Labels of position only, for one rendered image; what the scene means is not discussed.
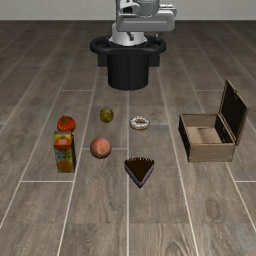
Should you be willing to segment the orange juice carton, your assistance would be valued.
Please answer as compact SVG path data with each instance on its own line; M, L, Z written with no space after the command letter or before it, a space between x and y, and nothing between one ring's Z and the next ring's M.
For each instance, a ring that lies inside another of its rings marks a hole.
M74 136L71 132L54 132L53 148L57 171L72 173L76 168Z

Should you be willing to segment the wooden box lid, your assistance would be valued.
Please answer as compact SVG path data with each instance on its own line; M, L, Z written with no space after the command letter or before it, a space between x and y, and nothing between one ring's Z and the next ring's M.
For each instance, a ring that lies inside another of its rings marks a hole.
M225 81L219 114L229 129L236 145L239 145L249 107L230 80Z

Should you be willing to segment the chocolate cake wedge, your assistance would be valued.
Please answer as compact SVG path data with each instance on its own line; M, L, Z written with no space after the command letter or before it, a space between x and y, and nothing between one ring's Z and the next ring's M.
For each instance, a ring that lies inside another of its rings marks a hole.
M154 170L154 161L149 158L129 158L124 163L124 168L134 183L141 188Z

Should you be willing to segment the red tomato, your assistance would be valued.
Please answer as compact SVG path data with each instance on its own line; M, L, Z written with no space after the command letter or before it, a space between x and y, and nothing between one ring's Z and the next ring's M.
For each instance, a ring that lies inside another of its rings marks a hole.
M73 132L75 128L76 128L76 122L70 116L62 116L57 121L57 129L60 132Z

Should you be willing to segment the white frosted donut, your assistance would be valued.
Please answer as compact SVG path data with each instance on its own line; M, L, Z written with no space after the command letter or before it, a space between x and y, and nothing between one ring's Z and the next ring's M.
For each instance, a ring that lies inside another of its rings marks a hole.
M136 116L130 120L130 127L135 130L145 130L149 125L150 121L143 116Z

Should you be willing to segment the pink peach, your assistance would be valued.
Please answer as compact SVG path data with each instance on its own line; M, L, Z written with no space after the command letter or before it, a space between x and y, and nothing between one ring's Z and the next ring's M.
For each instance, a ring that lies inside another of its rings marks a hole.
M96 138L90 144L91 154L98 159L104 159L111 153L112 146L105 138Z

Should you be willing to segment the wooden box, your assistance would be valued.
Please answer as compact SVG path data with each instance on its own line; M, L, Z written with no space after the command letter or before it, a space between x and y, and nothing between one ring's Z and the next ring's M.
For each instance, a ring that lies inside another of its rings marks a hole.
M219 114L181 114L180 133L189 162L231 162L236 144Z

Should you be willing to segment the green round fruit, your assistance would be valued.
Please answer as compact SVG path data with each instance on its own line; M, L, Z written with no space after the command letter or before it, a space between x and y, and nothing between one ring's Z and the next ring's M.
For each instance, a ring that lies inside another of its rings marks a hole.
M110 108L104 108L100 111L100 119L104 123L109 123L113 120L114 113Z

